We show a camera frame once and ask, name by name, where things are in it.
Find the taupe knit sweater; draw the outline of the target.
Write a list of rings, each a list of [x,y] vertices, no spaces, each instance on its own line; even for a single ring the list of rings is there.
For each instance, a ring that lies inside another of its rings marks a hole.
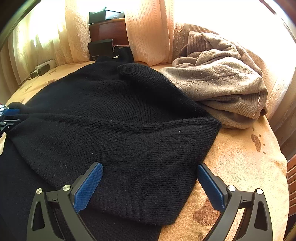
[[[246,129],[267,114],[262,71],[243,47],[217,34],[189,32],[179,57],[160,72],[225,128]]]

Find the black charger adapter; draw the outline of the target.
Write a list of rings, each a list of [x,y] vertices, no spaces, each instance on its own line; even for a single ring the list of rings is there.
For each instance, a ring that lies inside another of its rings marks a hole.
[[[30,73],[30,78],[35,78],[37,76],[42,76],[50,70],[49,65],[46,65],[40,69],[36,69],[35,71]]]

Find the wooden nightstand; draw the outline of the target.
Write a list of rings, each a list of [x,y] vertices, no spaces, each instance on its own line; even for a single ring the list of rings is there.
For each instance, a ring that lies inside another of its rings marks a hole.
[[[128,46],[125,18],[113,19],[89,25],[92,42],[112,39],[114,46]]]

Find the black box beside bed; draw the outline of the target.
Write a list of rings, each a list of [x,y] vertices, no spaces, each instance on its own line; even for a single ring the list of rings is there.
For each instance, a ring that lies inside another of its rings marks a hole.
[[[88,43],[90,60],[100,56],[113,57],[113,39],[104,39]]]

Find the orange paw print blanket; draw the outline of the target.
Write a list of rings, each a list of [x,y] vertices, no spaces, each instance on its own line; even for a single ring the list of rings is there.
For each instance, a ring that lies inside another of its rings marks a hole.
[[[226,184],[242,191],[263,190],[270,211],[273,239],[283,240],[288,220],[287,160],[265,117],[246,130],[223,128],[205,164]],[[160,240],[202,240],[218,218],[197,183],[176,222],[162,228]]]

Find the black knit sweater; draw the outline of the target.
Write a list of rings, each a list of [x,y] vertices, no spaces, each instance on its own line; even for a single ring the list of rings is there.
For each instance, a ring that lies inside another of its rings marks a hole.
[[[1,154],[1,240],[25,240],[38,188],[103,176],[80,215],[97,240],[158,240],[196,183],[221,123],[129,48],[47,85],[26,104]]]

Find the white power strip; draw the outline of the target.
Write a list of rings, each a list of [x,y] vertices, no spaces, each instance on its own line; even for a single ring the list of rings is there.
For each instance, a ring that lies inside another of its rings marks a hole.
[[[53,69],[53,68],[55,68],[55,67],[57,66],[57,65],[56,65],[56,61],[55,61],[54,59],[51,59],[51,60],[49,60],[49,61],[46,61],[46,62],[44,62],[44,63],[41,63],[41,64],[35,66],[35,70],[36,70],[36,69],[40,69],[40,68],[42,68],[42,67],[44,67],[44,66],[46,66],[46,65],[49,65],[49,68],[50,68],[50,69]]]

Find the orange woven curtain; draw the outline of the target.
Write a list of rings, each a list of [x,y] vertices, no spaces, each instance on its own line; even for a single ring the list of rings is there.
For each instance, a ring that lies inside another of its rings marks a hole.
[[[148,66],[170,63],[174,24],[173,1],[127,1],[125,26],[134,60]]]

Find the cream lace curtain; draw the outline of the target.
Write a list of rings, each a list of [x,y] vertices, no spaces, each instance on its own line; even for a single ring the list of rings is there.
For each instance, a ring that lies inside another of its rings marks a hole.
[[[14,28],[8,51],[21,84],[36,66],[89,61],[88,1],[40,1]]]

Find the dark box on nightstand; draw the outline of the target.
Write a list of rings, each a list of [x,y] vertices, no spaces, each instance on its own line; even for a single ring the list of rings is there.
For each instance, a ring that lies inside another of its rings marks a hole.
[[[125,14],[123,12],[111,11],[104,8],[102,11],[90,12],[88,24],[92,25],[95,23],[99,23],[107,20],[121,19],[124,17],[125,17]]]

